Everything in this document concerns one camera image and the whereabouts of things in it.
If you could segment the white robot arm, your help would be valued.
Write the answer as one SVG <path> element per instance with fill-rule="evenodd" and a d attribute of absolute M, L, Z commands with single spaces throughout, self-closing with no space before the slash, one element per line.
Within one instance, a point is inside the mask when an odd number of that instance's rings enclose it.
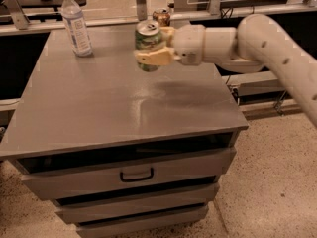
<path fill-rule="evenodd" d="M 252 14 L 236 28 L 184 25 L 162 27 L 140 22 L 134 56 L 141 66 L 214 63 L 227 71 L 258 72 L 268 68 L 302 111 L 317 126 L 317 61 L 271 17 Z"/>

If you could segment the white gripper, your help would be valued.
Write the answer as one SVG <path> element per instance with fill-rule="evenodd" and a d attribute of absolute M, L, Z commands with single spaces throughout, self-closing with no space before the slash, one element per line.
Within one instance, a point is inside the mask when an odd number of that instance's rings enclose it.
<path fill-rule="evenodd" d="M 202 25 L 185 25 L 160 28 L 159 50 L 134 50 L 136 61 L 146 65 L 169 65 L 175 60 L 183 65 L 200 65 L 206 28 Z"/>

